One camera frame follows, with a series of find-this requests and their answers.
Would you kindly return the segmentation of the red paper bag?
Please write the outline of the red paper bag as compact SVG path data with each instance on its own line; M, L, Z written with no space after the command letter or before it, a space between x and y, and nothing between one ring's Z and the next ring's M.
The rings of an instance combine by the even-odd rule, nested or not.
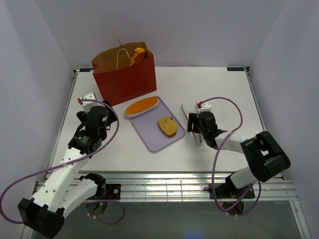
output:
M144 48L147 57L130 65L137 47ZM113 106L157 90L155 58L143 41L108 48L95 56L91 63L102 98Z

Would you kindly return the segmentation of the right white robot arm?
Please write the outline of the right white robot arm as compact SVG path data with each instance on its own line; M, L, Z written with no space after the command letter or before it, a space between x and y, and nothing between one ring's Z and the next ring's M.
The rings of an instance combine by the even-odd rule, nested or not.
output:
M230 134L218 128L214 114L208 111L188 115L187 131L199 134L205 143L215 150L242 153L248 166L233 172L218 186L209 185L207 190L212 199L254 198L249 186L256 182L267 182L291 166L286 153L268 131L255 136Z

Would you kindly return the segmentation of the long orange bread loaf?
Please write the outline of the long orange bread loaf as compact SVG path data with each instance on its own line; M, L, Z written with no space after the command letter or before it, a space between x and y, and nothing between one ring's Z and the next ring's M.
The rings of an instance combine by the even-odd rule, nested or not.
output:
M156 108L158 104L159 99L156 96L144 98L142 100L134 102L129 107L127 107L127 109L125 110L125 116L127 118L140 116Z

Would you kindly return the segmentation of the aluminium front rail frame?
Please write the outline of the aluminium front rail frame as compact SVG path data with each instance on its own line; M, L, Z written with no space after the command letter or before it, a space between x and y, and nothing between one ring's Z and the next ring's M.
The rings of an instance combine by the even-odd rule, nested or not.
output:
M211 183L210 173L111 173L100 172L108 184L120 184L122 202L206 202ZM299 199L291 180L277 175L266 183L255 184L254 193L262 189L260 201L296 201Z

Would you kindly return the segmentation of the rear brown bread slice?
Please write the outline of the rear brown bread slice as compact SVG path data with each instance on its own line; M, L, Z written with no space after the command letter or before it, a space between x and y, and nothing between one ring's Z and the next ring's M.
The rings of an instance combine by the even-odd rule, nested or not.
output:
M163 134L168 138L172 138L177 134L178 126L172 116L159 119L158 125Z

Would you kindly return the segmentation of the wavy orange bread piece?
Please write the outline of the wavy orange bread piece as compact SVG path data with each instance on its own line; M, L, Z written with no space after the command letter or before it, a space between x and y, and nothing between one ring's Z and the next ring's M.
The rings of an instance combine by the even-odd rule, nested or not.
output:
M131 58L131 63L130 65L133 65L135 63L139 63L143 61L147 57L147 51L144 48L137 47L135 49L135 53Z

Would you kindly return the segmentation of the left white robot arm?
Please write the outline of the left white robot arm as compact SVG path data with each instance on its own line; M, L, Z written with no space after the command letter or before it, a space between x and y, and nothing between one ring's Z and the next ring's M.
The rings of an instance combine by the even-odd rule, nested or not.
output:
M96 173L81 177L80 183L68 187L82 167L103 148L110 125L118 120L108 101L80 99L83 107L77 113L81 124L68 143L59 167L30 199L23 198L18 210L23 223L52 239L62 229L66 217L87 199L105 197L105 179Z

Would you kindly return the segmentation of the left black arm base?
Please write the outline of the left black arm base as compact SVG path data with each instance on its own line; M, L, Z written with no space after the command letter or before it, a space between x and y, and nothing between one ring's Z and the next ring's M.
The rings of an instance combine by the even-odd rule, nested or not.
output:
M104 199L119 200L121 198L121 184L106 184Z

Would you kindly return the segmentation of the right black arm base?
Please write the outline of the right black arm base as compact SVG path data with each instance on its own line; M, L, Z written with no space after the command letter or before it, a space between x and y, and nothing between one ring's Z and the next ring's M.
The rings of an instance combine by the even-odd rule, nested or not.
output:
M215 194L216 199L238 199L241 197L248 186L242 189L230 189L226 183L217 183L215 185ZM208 184L208 187L204 188L204 191L209 192L210 199L214 199L213 192L212 192L212 184ZM255 193L253 189L250 189L247 194L243 197L244 199L254 199Z

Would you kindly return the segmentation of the lavender plastic tray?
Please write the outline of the lavender plastic tray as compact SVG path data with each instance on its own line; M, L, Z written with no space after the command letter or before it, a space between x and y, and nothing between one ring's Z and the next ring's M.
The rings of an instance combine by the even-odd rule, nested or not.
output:
M154 109L140 116L130 118L133 127L151 152L158 152L185 135L184 127L162 99L159 96L157 98L159 99L159 104ZM177 133L174 137L169 138L165 136L160 129L158 120L163 117L172 117L172 120L177 123Z

